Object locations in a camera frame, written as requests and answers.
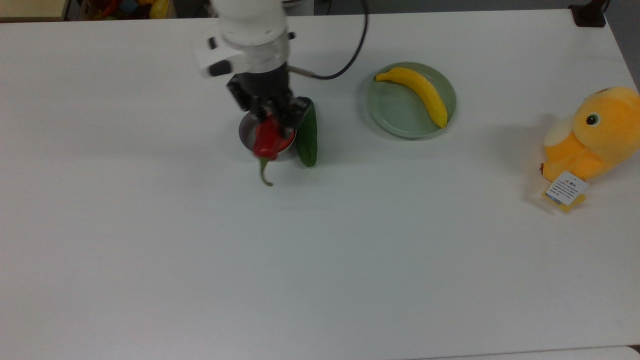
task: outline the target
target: red chili pepper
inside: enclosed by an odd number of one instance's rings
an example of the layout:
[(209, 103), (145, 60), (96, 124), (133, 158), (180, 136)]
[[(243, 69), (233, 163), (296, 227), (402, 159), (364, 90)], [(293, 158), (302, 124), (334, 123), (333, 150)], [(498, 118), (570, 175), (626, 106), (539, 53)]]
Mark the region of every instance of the red chili pepper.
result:
[(262, 182), (268, 186), (273, 183), (267, 181), (264, 177), (264, 168), (267, 162), (274, 161), (278, 158), (278, 153), (286, 149), (295, 137), (295, 132), (291, 133), (288, 139), (282, 138), (280, 135), (280, 124), (272, 115), (255, 128), (255, 143), (253, 143), (253, 155), (260, 159), (260, 176)]

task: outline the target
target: white table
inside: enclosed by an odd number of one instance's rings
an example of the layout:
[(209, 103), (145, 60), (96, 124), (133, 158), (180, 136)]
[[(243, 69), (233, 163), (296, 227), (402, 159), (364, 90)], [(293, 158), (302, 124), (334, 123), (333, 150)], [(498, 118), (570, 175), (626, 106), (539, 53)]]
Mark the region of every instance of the white table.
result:
[[(383, 360), (640, 343), (640, 157), (569, 215), (538, 172), (552, 121), (634, 86), (610, 29), (568, 10), (375, 15), (354, 67), (294, 76), (319, 161), (237, 139), (214, 20), (0, 24), (0, 358)], [(359, 16), (291, 18), (329, 73)], [(443, 72), (447, 131), (387, 135), (365, 83)]]

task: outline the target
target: black cable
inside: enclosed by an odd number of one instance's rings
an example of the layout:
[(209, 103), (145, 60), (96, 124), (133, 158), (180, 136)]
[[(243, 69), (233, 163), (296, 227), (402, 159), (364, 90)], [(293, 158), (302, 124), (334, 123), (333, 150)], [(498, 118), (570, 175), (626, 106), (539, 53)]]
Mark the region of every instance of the black cable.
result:
[(196, 17), (196, 16), (198, 16), (198, 14), (199, 14), (199, 13), (202, 11), (202, 9), (204, 8), (204, 4), (206, 4), (206, 3), (207, 3), (207, 0), (203, 0), (203, 1), (202, 1), (202, 4), (198, 7), (198, 11), (197, 11), (195, 14), (193, 14), (193, 16), (192, 16), (192, 17)]
[(360, 37), (360, 43), (358, 44), (358, 48), (356, 49), (356, 52), (353, 53), (353, 56), (351, 57), (351, 60), (349, 60), (347, 65), (345, 65), (342, 68), (342, 70), (336, 72), (333, 75), (329, 75), (329, 76), (321, 76), (321, 75), (314, 74), (313, 78), (320, 79), (320, 80), (335, 79), (338, 76), (344, 74), (347, 70), (349, 70), (349, 68), (352, 66), (354, 61), (356, 61), (356, 58), (358, 57), (358, 54), (360, 54), (360, 50), (362, 49), (362, 44), (364, 44), (364, 39), (367, 36), (367, 30), (369, 29), (369, 5), (367, 4), (367, 0), (360, 0), (360, 2), (362, 3), (362, 9), (364, 10), (364, 28), (362, 29), (362, 36)]
[(331, 4), (333, 4), (333, 0), (329, 0), (329, 7), (326, 9), (325, 15), (329, 15), (329, 12), (331, 11)]

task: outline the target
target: yellow stuffed animal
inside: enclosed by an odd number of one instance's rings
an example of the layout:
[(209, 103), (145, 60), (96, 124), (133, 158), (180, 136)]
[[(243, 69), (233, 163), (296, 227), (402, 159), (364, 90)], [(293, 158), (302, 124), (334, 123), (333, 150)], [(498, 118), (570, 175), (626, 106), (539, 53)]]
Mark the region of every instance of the yellow stuffed animal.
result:
[(565, 170), (585, 181), (606, 173), (640, 149), (640, 95), (619, 86), (589, 96), (549, 129), (544, 146), (540, 170), (549, 181)]

